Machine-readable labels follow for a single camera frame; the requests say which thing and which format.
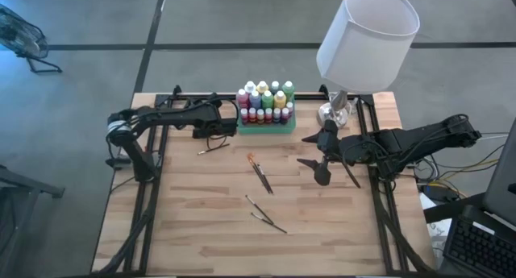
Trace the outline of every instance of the green bottle holder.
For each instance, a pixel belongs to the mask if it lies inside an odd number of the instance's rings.
[[[289,121],[286,124],[257,124],[248,122],[247,124],[243,125],[242,119],[239,118],[239,134],[292,134],[293,130],[296,129],[296,102],[293,99],[291,102],[293,103],[293,112],[292,116],[290,116]]]

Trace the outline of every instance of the keyboard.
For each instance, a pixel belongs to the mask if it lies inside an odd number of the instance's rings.
[[[516,233],[469,207],[453,219],[443,255],[481,276],[516,278]]]

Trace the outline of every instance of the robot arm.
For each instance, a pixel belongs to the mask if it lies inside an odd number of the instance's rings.
[[[192,137],[204,139],[212,135],[233,136],[236,132],[236,118],[221,118],[218,108],[225,98],[212,94],[207,100],[195,102],[183,109],[161,109],[143,106],[138,109],[122,110],[108,118],[106,141],[122,147],[129,155],[135,171],[135,179],[148,182],[157,177],[158,171],[150,152],[145,152],[136,141],[145,130],[154,126],[193,126]]]
[[[320,185],[330,183],[328,162],[342,162],[355,185],[360,187],[348,165],[375,164],[382,180],[393,180],[409,163],[446,147],[471,147],[481,137],[481,133],[473,129],[468,116],[464,114],[407,131],[380,130],[366,135],[344,137],[341,140],[337,138],[337,132],[335,123],[327,120],[318,134],[302,140],[316,143],[324,154],[322,163],[298,159],[314,170],[314,178]]]

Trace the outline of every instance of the computer monitor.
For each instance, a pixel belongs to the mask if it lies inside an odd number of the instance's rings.
[[[484,195],[484,206],[516,226],[516,120]]]

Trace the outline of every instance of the concrete floor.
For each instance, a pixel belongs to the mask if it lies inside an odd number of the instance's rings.
[[[166,0],[156,43],[320,42],[341,0]],[[416,42],[516,41],[511,0],[410,0],[422,20]],[[50,44],[145,44],[156,0],[0,0],[39,25]],[[323,80],[315,50],[153,52],[144,92],[234,91],[247,80]],[[54,185],[61,200],[36,207],[20,277],[86,274],[102,223],[112,171],[104,136],[108,114],[129,106],[143,52],[50,52],[62,75],[36,76],[0,51],[0,164]],[[508,131],[516,115],[516,48],[411,49],[392,84],[403,126],[465,113],[480,131]],[[503,139],[436,154],[470,164]],[[491,171],[459,175],[467,194]]]

